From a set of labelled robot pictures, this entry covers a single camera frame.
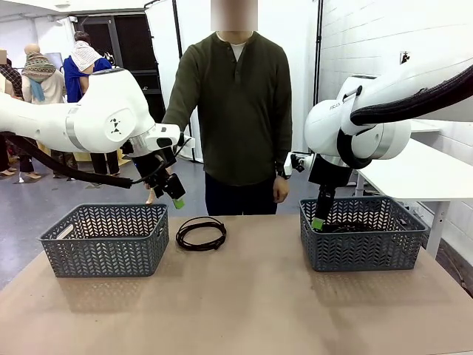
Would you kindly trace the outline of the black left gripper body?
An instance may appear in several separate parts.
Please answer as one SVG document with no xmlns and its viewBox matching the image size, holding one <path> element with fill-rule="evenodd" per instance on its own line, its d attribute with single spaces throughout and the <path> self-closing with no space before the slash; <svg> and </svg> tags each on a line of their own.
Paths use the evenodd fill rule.
<svg viewBox="0 0 473 355">
<path fill-rule="evenodd" d="M 151 152 L 140 157 L 132 157 L 132 162 L 140 175 L 140 179 L 133 184 L 146 183 L 150 186 L 165 186 L 171 174 L 167 168 L 177 162 L 174 148 Z"/>
</svg>

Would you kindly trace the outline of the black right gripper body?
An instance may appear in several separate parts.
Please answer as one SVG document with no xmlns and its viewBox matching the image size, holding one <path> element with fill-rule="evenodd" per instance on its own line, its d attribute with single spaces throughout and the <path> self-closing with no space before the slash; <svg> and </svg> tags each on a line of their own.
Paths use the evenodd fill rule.
<svg viewBox="0 0 473 355">
<path fill-rule="evenodd" d="M 335 165 L 317 154 L 312 163 L 308 181 L 320 186 L 344 187 L 349 183 L 352 171 L 348 166 Z"/>
</svg>

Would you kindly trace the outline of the person's left hand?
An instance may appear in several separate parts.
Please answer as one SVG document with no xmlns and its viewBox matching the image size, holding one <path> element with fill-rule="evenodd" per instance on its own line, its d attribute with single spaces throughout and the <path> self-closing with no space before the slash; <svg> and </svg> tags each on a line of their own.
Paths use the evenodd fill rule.
<svg viewBox="0 0 473 355">
<path fill-rule="evenodd" d="M 283 203 L 290 192 L 288 180 L 277 176 L 273 183 L 273 198 L 275 203 Z"/>
</svg>

